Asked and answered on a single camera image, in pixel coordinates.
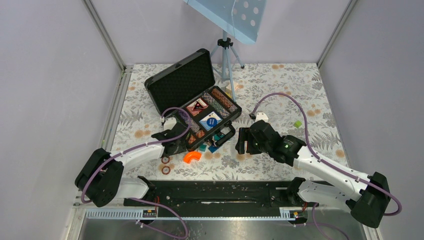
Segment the blue small blind button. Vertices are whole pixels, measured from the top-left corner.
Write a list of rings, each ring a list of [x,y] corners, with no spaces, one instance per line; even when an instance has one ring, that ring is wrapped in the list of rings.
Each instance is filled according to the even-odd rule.
[[[206,124],[207,126],[209,126],[210,128],[213,128],[214,126],[216,126],[218,123],[218,120],[214,117],[210,117],[206,120]]]

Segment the black all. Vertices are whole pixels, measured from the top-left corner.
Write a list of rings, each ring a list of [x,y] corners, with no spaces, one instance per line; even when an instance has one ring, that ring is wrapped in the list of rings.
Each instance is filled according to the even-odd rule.
[[[192,102],[187,109],[193,113],[198,113],[203,111],[208,105],[202,100],[198,99],[195,102]]]

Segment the black poker set case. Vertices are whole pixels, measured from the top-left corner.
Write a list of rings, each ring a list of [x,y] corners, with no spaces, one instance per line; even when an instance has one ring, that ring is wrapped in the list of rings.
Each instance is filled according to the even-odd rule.
[[[194,133],[191,130],[191,125],[186,124],[179,115],[179,111],[184,111],[204,131],[205,135],[202,139],[192,145],[186,145],[187,151],[194,151],[202,144],[220,148],[236,134],[232,123],[241,115],[242,108],[216,85],[208,50],[201,48],[149,77],[145,80],[144,87],[161,116],[165,118],[175,117],[177,123],[187,125],[189,128],[188,132]],[[218,89],[227,95],[232,103],[236,105],[237,110],[230,112],[211,94],[213,89]],[[192,116],[186,107],[198,98],[202,98],[208,104],[208,107],[198,115]],[[216,127],[206,131],[200,124],[200,120],[211,112],[216,112],[222,118],[222,121]],[[213,136],[219,132],[225,134],[225,137],[215,142]]]

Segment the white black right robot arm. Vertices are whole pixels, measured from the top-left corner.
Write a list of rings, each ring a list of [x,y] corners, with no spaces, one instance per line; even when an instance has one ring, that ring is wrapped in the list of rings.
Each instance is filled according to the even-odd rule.
[[[295,178],[287,191],[293,206],[319,203],[349,212],[359,223],[378,228],[391,197],[386,176],[372,175],[343,166],[320,153],[311,153],[305,141],[280,135],[264,120],[239,128],[235,149],[241,154],[268,154],[274,161],[305,170],[326,182]]]

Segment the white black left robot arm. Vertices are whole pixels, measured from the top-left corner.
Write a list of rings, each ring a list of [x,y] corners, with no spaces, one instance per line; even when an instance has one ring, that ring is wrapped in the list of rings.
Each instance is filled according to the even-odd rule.
[[[175,123],[173,127],[153,134],[149,141],[124,151],[111,153],[96,149],[75,179],[81,191],[81,202],[103,207],[114,198],[136,198],[148,206],[155,200],[155,192],[143,177],[126,178],[125,174],[144,162],[167,158],[185,151],[189,127]]]

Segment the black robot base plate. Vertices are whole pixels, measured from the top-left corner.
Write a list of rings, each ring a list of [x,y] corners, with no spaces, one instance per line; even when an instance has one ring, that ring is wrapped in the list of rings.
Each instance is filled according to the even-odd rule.
[[[280,208],[304,210],[290,181],[153,180],[145,201],[158,201],[184,218],[278,217]]]

